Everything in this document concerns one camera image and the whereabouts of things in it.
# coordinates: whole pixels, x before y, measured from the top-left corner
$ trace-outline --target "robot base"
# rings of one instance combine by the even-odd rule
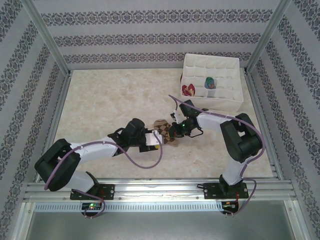
[[[197,187],[203,189],[204,199],[236,199],[237,194],[239,199],[247,199],[249,197],[247,184],[244,182],[230,187],[227,192],[221,190],[219,182],[198,184]]]
[[[115,185],[114,184],[99,184],[97,193],[95,196],[103,199],[103,200],[113,200],[115,195]],[[70,200],[94,200],[96,198],[83,195],[76,190],[71,190]]]

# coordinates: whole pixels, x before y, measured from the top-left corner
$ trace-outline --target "wall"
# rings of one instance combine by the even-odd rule
[[[279,0],[35,0],[71,69],[181,68],[185,53],[245,66]]]
[[[294,0],[252,72],[282,171],[320,239],[320,6]]]
[[[0,240],[44,150],[64,76],[16,0],[0,2]]]

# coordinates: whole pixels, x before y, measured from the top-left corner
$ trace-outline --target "wire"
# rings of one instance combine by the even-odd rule
[[[239,214],[241,211],[243,211],[243,209],[245,209],[245,207],[248,205],[250,199],[253,197],[253,195],[257,189],[257,181],[254,180],[253,178],[244,177],[243,180],[254,182],[254,187],[253,187],[252,192],[251,192],[250,196],[248,197],[248,199],[244,202],[244,204],[239,208],[239,210],[237,212],[232,214],[232,216]]]
[[[56,175],[58,169],[60,168],[60,166],[62,165],[62,163],[67,159],[67,157],[68,157],[70,154],[72,154],[73,152],[75,152],[75,151],[77,151],[77,150],[79,150],[79,149],[82,149],[82,148],[85,148],[85,147],[87,147],[87,146],[90,146],[90,145],[110,144],[110,145],[116,146],[118,149],[120,149],[120,150],[123,152],[123,154],[124,154],[124,155],[130,160],[130,162],[133,163],[135,166],[137,166],[137,167],[139,167],[139,168],[141,168],[141,169],[152,169],[152,168],[154,168],[155,166],[157,166],[157,165],[160,163],[160,161],[161,161],[161,159],[162,159],[162,156],[163,156],[163,146],[162,146],[162,143],[161,143],[160,139],[157,137],[157,135],[156,135],[155,132],[153,132],[153,135],[154,135],[155,139],[158,141],[158,143],[159,143],[159,145],[160,145],[160,156],[159,156],[158,161],[157,161],[155,164],[153,164],[153,165],[151,165],[151,166],[141,166],[141,165],[139,165],[138,163],[136,163],[136,162],[127,154],[127,152],[126,152],[121,146],[119,146],[118,144],[116,144],[116,143],[114,143],[114,142],[111,142],[111,141],[92,141],[92,142],[88,142],[88,143],[82,144],[82,145],[80,145],[80,146],[77,146],[77,147],[71,149],[70,151],[68,151],[68,152],[63,156],[63,158],[62,158],[62,159],[58,162],[58,164],[55,166],[54,170],[52,171],[51,175],[49,176],[48,180],[46,181],[46,183],[45,183],[45,185],[44,185],[44,190],[48,190],[48,186],[49,186],[50,182],[51,182],[52,179],[55,177],[55,175]],[[86,192],[77,190],[77,189],[74,189],[74,190],[77,191],[77,192],[80,193],[80,194],[85,195],[85,196],[88,196],[88,197],[91,197],[91,198],[100,200],[100,201],[102,201],[102,203],[103,203],[103,209],[102,209],[100,212],[98,212],[96,215],[94,215],[94,216],[88,217],[88,216],[86,215],[87,210],[85,210],[85,211],[84,211],[84,217],[85,217],[85,218],[94,219],[94,218],[96,218],[96,217],[99,217],[99,216],[104,212],[104,210],[106,209],[106,202],[105,202],[104,199],[102,199],[102,198],[100,198],[100,197],[98,197],[98,196],[91,195],[91,194],[89,194],[89,193],[86,193]]]
[[[245,203],[240,207],[240,209],[239,209],[236,213],[228,214],[228,216],[237,215],[238,213],[240,213],[240,212],[246,207],[246,205],[249,203],[250,199],[252,198],[252,196],[254,195],[254,193],[255,193],[255,191],[256,191],[256,188],[257,188],[257,182],[256,182],[256,180],[254,180],[254,179],[252,179],[252,178],[244,178],[243,175],[244,175],[244,172],[245,172],[248,164],[249,164],[249,163],[252,163],[252,162],[255,161],[255,160],[257,160],[258,158],[260,158],[260,157],[262,156],[262,154],[264,154],[264,152],[265,152],[265,150],[266,150],[266,142],[265,142],[264,136],[262,136],[262,134],[261,134],[253,125],[247,123],[246,121],[243,121],[243,120],[238,119],[238,118],[233,117],[233,116],[223,115],[223,114],[215,113],[215,112],[204,111],[204,110],[202,110],[202,109],[200,109],[200,108],[198,108],[198,107],[195,107],[195,106],[192,106],[192,105],[190,105],[190,104],[188,104],[188,103],[185,103],[185,102],[181,101],[180,99],[178,99],[178,98],[176,98],[176,97],[174,97],[174,96],[172,96],[172,95],[170,95],[170,94],[169,94],[169,97],[172,98],[172,99],[175,101],[175,105],[176,105],[176,109],[175,109],[175,110],[178,109],[177,106],[178,106],[178,102],[179,102],[179,103],[181,103],[181,104],[183,104],[183,105],[186,105],[186,106],[189,107],[189,108],[195,109],[195,110],[197,110],[197,111],[199,111],[199,112],[201,112],[201,113],[204,113],[204,114],[214,115],[214,116],[218,116],[218,117],[221,117],[221,118],[226,118],[226,119],[231,119],[231,120],[238,121],[238,122],[240,122],[240,123],[248,126],[249,128],[251,128],[251,129],[259,136],[259,138],[260,138],[260,140],[261,140],[261,143],[262,143],[261,152],[260,152],[257,156],[255,156],[255,157],[253,157],[252,159],[248,160],[248,161],[245,163],[245,165],[243,166],[243,168],[242,168],[242,170],[241,170],[241,172],[240,172],[240,177],[241,177],[241,178],[243,178],[243,179],[246,180],[246,181],[253,181],[253,182],[254,182],[253,190],[252,190],[249,198],[245,201]]]
[[[105,197],[104,197],[105,193],[104,193],[104,191],[101,190],[100,193],[102,194],[102,197],[101,197],[102,200],[105,200]]]

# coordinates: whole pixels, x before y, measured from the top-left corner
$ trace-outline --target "beige floor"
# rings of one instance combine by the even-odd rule
[[[172,122],[175,107],[168,94],[179,96],[182,69],[115,69],[75,70],[58,126],[56,140],[80,143],[101,139],[125,127],[132,118],[141,119],[147,127],[155,120]],[[257,127],[246,81],[241,71],[244,103],[239,112],[247,113]],[[233,112],[219,113],[237,115]],[[134,166],[123,154],[82,164],[97,178],[209,178],[219,177],[230,156],[221,133],[205,130],[204,135],[177,140],[178,147],[165,145],[160,164],[152,169]],[[159,151],[128,154],[139,164],[149,166]],[[264,154],[247,168],[247,177],[272,177],[268,157]]]

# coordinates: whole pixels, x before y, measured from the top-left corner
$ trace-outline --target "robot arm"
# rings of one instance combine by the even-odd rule
[[[154,151],[160,144],[158,140],[162,143],[163,138],[157,131],[146,129],[141,120],[134,118],[125,128],[120,128],[95,142],[69,143],[65,139],[57,140],[36,162],[34,168],[47,183],[61,159],[73,150],[60,163],[48,188],[54,192],[68,187],[95,196],[100,188],[98,181],[89,172],[76,171],[78,165],[102,157],[117,156],[128,151],[130,147],[139,147],[140,152]]]
[[[193,106],[190,100],[185,103]],[[219,188],[224,196],[234,196],[233,189],[237,189],[243,181],[242,173],[245,165],[262,149],[262,140],[253,129],[237,120],[200,113],[184,104],[179,107],[186,119],[182,120],[181,115],[174,111],[171,116],[176,122],[172,123],[169,136],[171,138],[182,138],[184,136],[193,138],[202,135],[202,129],[211,129],[222,133],[231,159],[225,172],[219,178]],[[235,118],[254,126],[245,113],[241,113]],[[193,129],[198,129],[201,134],[191,136]]]

